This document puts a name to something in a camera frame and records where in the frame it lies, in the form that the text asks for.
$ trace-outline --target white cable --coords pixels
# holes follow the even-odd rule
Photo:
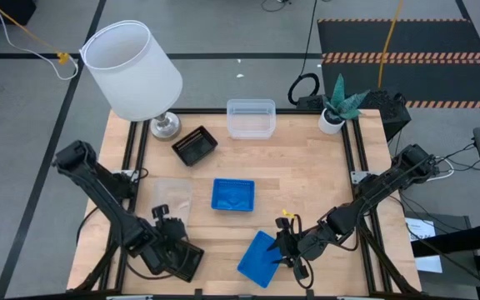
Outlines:
[[[32,53],[36,56],[38,56],[39,58],[45,60],[46,62],[48,62],[51,67],[53,67],[53,70],[55,70],[55,73],[57,74],[57,77],[60,79],[60,80],[70,80],[74,77],[77,76],[77,73],[79,71],[79,66],[77,65],[77,63],[73,60],[73,58],[70,56],[69,59],[72,61],[73,63],[73,66],[75,66],[75,73],[70,76],[70,77],[61,77],[60,74],[58,73],[58,70],[57,70],[57,67],[55,67],[55,65],[47,58],[43,57],[42,55],[34,52],[33,50],[29,50],[29,49],[24,49],[22,47],[18,47],[16,45],[14,45],[11,41],[10,41],[10,38],[8,38],[8,32],[7,32],[7,26],[5,25],[5,21],[3,20],[3,16],[1,15],[0,13],[0,20],[1,20],[1,24],[3,25],[3,31],[5,32],[5,38],[7,38],[7,42],[9,45],[13,46],[14,48],[18,49],[18,50],[22,50],[24,52],[28,52],[28,53]]]
[[[443,176],[429,178],[427,180],[427,182],[430,182],[430,181],[433,181],[433,180],[438,180],[438,179],[448,178],[455,173],[455,168],[453,167],[451,162],[449,162],[447,159],[443,159],[443,161],[446,162],[449,165],[449,167],[450,167],[449,172],[446,175],[443,175]]]

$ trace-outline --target white pot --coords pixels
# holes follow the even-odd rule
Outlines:
[[[340,131],[340,128],[342,128],[342,125],[345,121],[340,122],[339,124],[331,124],[330,122],[327,122],[325,120],[325,117],[323,115],[325,114],[325,111],[327,109],[323,109],[322,115],[320,116],[319,121],[317,122],[317,125],[320,127],[320,130],[323,131],[323,133],[326,134],[334,134]]]

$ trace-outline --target orange striped tape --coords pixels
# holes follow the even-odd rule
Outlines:
[[[329,52],[323,63],[381,63],[381,52]],[[384,63],[480,64],[480,52],[387,52]]]
[[[407,101],[407,108],[480,108],[480,101]]]
[[[324,18],[318,19],[318,23],[322,22],[391,22],[389,18]],[[465,18],[431,18],[431,19],[398,19],[398,22],[470,22]]]

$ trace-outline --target yellow tag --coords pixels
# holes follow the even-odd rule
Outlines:
[[[294,218],[293,213],[287,212],[286,209],[282,210],[282,214],[284,215],[284,217]]]
[[[68,62],[68,59],[70,59],[70,54],[69,53],[57,53],[58,56],[58,63],[60,64],[65,64]]]

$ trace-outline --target white paper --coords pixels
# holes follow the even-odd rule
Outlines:
[[[434,232],[434,223],[433,221],[428,220],[418,220],[411,217],[405,217],[407,221],[408,228],[410,231],[420,238],[430,238],[434,237],[436,234]],[[410,240],[416,241],[417,239],[412,235],[408,234]],[[431,256],[431,257],[418,257],[416,258],[416,268],[419,271],[425,272],[442,272],[442,264],[440,263],[440,256]]]

